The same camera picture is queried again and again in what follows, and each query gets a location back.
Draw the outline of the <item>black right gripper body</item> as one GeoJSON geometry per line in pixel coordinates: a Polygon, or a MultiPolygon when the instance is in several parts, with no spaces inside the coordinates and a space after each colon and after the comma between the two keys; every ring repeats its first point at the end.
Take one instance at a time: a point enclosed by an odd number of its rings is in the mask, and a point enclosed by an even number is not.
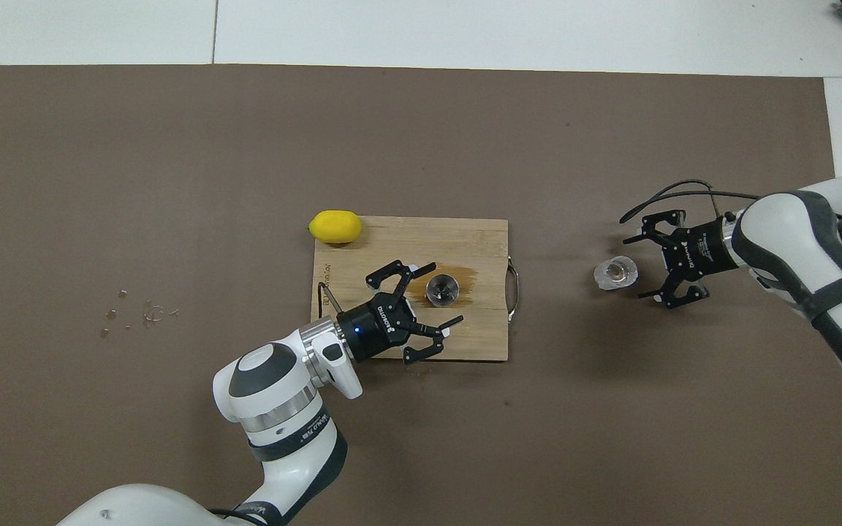
{"type": "Polygon", "coordinates": [[[682,280],[699,280],[735,269],[735,260],[724,242],[722,222],[675,229],[666,237],[662,254],[669,276],[682,280]]]}

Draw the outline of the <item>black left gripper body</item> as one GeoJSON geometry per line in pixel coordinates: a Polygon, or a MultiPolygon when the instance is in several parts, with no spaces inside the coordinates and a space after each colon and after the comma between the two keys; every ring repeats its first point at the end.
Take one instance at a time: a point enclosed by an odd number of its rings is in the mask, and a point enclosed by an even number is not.
{"type": "Polygon", "coordinates": [[[414,322],[414,312],[404,297],[390,306],[392,297],[391,293],[380,292],[368,302],[337,314],[337,325],[355,362],[404,346],[410,339],[405,323],[414,322]]]}

